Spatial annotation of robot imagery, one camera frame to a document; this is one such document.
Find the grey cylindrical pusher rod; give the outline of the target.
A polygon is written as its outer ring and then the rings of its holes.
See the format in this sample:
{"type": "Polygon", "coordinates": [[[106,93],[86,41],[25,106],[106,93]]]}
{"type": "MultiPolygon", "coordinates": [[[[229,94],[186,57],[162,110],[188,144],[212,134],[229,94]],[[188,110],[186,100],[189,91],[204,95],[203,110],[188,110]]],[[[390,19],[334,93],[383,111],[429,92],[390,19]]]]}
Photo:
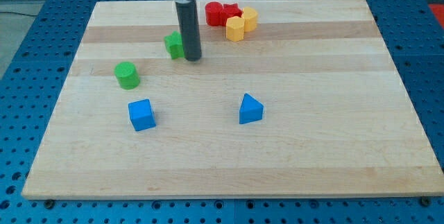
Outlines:
{"type": "Polygon", "coordinates": [[[176,12],[185,59],[197,62],[202,57],[202,49],[196,0],[190,0],[187,3],[176,2],[176,12]]]}

